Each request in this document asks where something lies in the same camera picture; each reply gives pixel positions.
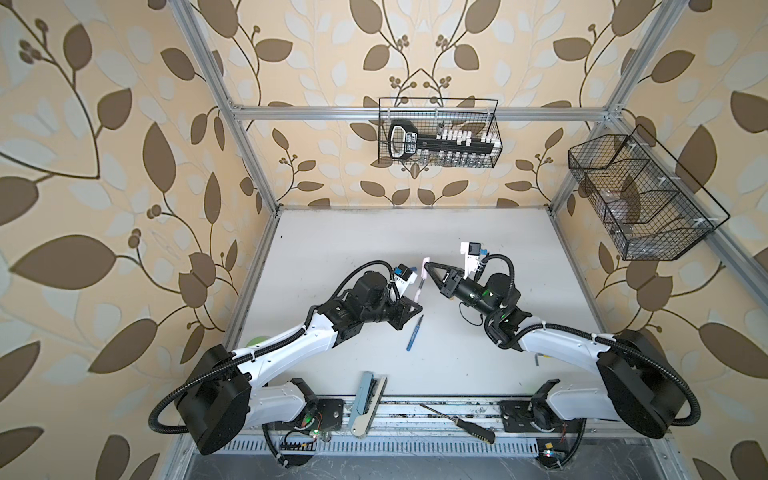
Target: screwdriver handle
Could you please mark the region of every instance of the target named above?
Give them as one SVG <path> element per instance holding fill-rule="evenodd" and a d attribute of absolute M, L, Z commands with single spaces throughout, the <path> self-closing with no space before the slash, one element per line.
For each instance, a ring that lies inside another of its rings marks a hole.
<path fill-rule="evenodd" d="M 481 439 L 483 442 L 487 442 L 493 445 L 493 442 L 496 441 L 496 434 L 494 432 L 488 429 L 484 429 L 476 423 L 466 422 L 462 419 L 456 419 L 456 426 L 467 432 L 469 435 L 472 435 L 477 439 Z"/>

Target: wallpaper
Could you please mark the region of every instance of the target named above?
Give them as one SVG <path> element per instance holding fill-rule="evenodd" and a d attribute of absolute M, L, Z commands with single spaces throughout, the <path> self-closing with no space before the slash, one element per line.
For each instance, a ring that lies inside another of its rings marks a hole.
<path fill-rule="evenodd" d="M 235 103 L 602 106 L 654 0 L 192 0 Z"/>
<path fill-rule="evenodd" d="M 768 5 L 689 6 L 625 114 L 679 155 L 730 210 L 723 228 L 768 267 Z M 672 428 L 691 475 L 768 478 L 766 312 L 705 243 L 674 262 L 619 260 L 585 195 L 574 192 L 559 220 L 607 328 L 651 338 L 701 403 L 696 425 Z"/>
<path fill-rule="evenodd" d="M 499 124 L 495 168 L 381 162 L 371 122 L 254 121 L 247 128 L 278 203 L 310 207 L 518 207 L 549 204 L 584 122 Z"/>
<path fill-rule="evenodd" d="M 723 228 L 768 270 L 768 4 L 692 5 L 624 114 L 722 203 L 733 216 Z"/>
<path fill-rule="evenodd" d="M 147 415 L 221 340 L 260 241 L 162 7 L 0 0 L 2 478 L 157 474 L 174 437 Z"/>

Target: stapler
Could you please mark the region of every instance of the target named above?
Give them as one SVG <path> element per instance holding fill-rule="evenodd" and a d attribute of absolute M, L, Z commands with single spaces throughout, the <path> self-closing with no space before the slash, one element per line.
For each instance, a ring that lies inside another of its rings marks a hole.
<path fill-rule="evenodd" d="M 364 372 L 362 382 L 357 389 L 352 413 L 349 415 L 349 430 L 358 439 L 364 439 L 368 434 L 373 416 L 381 402 L 382 393 L 386 386 L 386 376 L 373 378 L 373 372 Z"/>

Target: screwdriver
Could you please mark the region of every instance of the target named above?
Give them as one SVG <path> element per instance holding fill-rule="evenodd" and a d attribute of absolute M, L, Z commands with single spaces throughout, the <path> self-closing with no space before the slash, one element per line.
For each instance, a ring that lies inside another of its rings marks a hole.
<path fill-rule="evenodd" d="M 444 413 L 440 413 L 435 409 L 431 409 L 428 406 L 424 405 L 423 403 L 419 403 L 420 406 L 424 407 L 427 410 L 431 410 L 432 412 L 440 415 L 441 417 L 446 417 L 447 419 L 453 420 L 453 422 L 458 426 L 460 429 L 467 432 L 469 435 L 472 435 L 473 437 L 476 437 L 477 439 L 481 439 L 483 442 L 490 443 L 493 445 L 493 442 L 496 441 L 496 434 L 492 432 L 491 430 L 484 429 L 480 425 L 472 422 L 467 422 L 462 419 L 457 419 L 454 417 L 449 417 Z"/>

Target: wire basket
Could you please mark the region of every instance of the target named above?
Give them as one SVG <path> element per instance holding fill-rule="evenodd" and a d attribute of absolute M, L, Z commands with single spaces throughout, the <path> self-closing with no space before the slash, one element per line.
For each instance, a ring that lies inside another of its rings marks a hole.
<path fill-rule="evenodd" d="M 676 260 L 730 218 L 723 205 L 647 130 L 603 135 L 568 150 L 568 168 L 598 213 L 623 260 Z M 649 154 L 663 148 L 667 174 Z M 719 210 L 706 214 L 702 195 Z"/>
<path fill-rule="evenodd" d="M 491 99 L 382 97 L 379 165 L 493 168 L 504 147 L 497 106 Z"/>

